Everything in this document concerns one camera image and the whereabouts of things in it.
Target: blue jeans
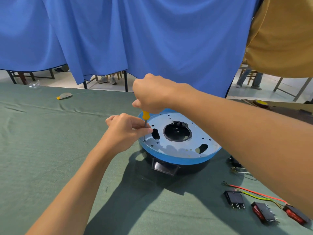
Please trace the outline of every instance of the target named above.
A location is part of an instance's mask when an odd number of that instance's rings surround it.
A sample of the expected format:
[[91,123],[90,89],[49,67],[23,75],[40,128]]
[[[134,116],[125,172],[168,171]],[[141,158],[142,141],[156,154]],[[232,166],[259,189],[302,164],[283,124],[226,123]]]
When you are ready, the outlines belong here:
[[[245,70],[245,72],[240,76],[240,78],[238,79],[237,81],[237,85],[239,86],[242,86],[242,84],[244,83],[245,79],[247,78],[247,76],[249,75],[249,73],[252,71],[252,69],[248,68],[247,70]],[[263,76],[263,73],[257,73],[255,78],[254,78],[254,81],[252,83],[252,86],[255,86],[255,87],[259,87],[260,84],[261,84],[261,80],[262,80],[262,76]]]

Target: yellow-green wire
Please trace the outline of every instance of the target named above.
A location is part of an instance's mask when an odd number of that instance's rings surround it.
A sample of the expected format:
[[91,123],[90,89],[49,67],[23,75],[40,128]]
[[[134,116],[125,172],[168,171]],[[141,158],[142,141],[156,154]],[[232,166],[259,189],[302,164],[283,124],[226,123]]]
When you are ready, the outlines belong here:
[[243,193],[243,194],[245,194],[245,195],[251,196],[251,197],[253,197],[253,198],[255,198],[255,199],[258,199],[258,200],[271,201],[271,202],[273,202],[274,204],[276,204],[280,209],[283,208],[283,205],[277,203],[276,201],[274,201],[274,200],[272,200],[272,199],[256,197],[256,196],[254,196],[254,195],[252,195],[252,194],[249,194],[249,193],[247,193],[247,192],[245,192],[245,191],[242,191],[242,190],[239,190],[239,189],[237,189],[237,191],[239,191],[240,193]]

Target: paper piece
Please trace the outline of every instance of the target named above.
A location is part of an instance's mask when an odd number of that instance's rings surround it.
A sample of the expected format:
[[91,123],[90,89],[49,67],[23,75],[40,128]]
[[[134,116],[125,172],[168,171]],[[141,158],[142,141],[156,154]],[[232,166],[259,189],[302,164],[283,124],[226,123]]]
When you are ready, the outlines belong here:
[[66,93],[62,93],[60,96],[58,96],[57,99],[58,99],[58,100],[61,100],[61,99],[64,99],[64,98],[68,98],[68,97],[70,97],[70,96],[72,96],[72,94],[66,92]]

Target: screwdriver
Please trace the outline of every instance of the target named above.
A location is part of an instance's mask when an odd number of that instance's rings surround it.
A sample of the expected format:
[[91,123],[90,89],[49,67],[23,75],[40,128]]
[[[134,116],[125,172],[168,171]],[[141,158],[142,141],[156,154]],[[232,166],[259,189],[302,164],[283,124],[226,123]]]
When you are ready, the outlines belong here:
[[150,119],[150,114],[147,111],[143,111],[142,118],[145,120],[145,128],[147,128],[147,120]]

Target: yellow curtain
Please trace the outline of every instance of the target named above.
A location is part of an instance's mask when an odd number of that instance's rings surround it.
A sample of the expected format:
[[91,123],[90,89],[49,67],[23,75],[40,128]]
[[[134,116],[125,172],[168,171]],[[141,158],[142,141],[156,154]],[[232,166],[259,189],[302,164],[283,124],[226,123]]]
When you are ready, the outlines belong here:
[[264,0],[251,24],[245,59],[269,75],[313,77],[313,0]]

